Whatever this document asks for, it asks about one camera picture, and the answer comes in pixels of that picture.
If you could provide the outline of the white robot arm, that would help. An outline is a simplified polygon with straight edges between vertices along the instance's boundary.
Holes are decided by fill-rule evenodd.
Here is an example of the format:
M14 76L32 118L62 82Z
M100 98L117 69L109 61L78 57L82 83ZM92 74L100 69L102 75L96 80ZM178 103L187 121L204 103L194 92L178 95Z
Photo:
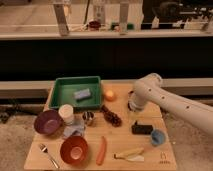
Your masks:
M130 109L142 111L150 101L213 136L213 107L170 93L161 88L162 83L157 73L136 80L128 100Z

